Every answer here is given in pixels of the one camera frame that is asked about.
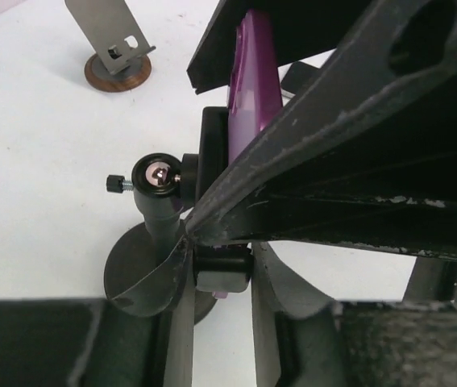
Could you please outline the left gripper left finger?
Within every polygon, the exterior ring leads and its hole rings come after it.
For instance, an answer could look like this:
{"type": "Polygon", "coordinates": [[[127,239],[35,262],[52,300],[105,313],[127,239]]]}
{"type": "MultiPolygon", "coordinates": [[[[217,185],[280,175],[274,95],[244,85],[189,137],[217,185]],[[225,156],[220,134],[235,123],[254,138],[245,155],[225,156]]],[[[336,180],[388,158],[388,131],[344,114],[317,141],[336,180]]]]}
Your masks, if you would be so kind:
{"type": "Polygon", "coordinates": [[[192,249],[172,253],[124,293],[0,301],[0,386],[189,386],[192,249]]]}

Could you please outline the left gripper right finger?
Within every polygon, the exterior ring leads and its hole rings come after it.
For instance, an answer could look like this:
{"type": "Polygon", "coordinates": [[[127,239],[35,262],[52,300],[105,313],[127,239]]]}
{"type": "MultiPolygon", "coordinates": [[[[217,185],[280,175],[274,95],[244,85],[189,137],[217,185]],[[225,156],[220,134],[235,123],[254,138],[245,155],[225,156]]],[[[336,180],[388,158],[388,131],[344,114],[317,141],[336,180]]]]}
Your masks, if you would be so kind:
{"type": "Polygon", "coordinates": [[[259,386],[457,386],[457,302],[336,302],[253,247],[259,386]]]}

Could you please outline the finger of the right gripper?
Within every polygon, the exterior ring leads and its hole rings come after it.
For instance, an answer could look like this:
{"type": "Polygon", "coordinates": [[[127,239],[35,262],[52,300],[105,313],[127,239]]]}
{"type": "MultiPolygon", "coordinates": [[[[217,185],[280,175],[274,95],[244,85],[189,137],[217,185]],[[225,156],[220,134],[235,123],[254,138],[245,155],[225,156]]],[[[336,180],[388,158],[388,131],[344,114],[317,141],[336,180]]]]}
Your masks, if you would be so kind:
{"type": "Polygon", "coordinates": [[[202,245],[294,240],[457,260],[457,1],[221,1],[187,73],[229,81],[235,28],[330,57],[186,220],[202,245]]]}
{"type": "Polygon", "coordinates": [[[187,68],[202,94],[229,85],[251,49],[274,67],[327,52],[351,30],[369,1],[220,1],[187,68]]]}

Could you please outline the purple-edged phone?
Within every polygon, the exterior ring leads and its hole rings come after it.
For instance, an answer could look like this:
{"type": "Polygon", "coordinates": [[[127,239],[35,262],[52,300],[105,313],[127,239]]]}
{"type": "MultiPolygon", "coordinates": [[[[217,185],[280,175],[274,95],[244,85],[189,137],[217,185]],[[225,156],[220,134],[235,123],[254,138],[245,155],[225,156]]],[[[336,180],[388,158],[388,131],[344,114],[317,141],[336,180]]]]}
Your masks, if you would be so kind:
{"type": "Polygon", "coordinates": [[[272,24],[249,10],[236,29],[235,59],[227,95],[227,144],[218,170],[231,164],[282,109],[272,24]]]}

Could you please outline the black phone stand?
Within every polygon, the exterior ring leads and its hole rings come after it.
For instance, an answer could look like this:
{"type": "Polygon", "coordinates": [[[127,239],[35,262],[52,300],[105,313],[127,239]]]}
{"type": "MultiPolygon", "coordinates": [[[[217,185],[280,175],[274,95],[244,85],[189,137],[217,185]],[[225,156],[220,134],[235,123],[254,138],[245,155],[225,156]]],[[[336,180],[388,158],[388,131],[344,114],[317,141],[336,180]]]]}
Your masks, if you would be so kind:
{"type": "Polygon", "coordinates": [[[219,152],[227,144],[227,121],[226,107],[206,107],[196,153],[180,159],[148,154],[135,163],[129,177],[107,177],[107,192],[132,194],[143,216],[112,247],[104,269],[106,298],[123,313],[154,318],[175,308],[191,289],[194,321],[199,323],[223,290],[246,289],[249,248],[190,243],[182,218],[225,169],[219,171],[218,165],[219,152]]]}

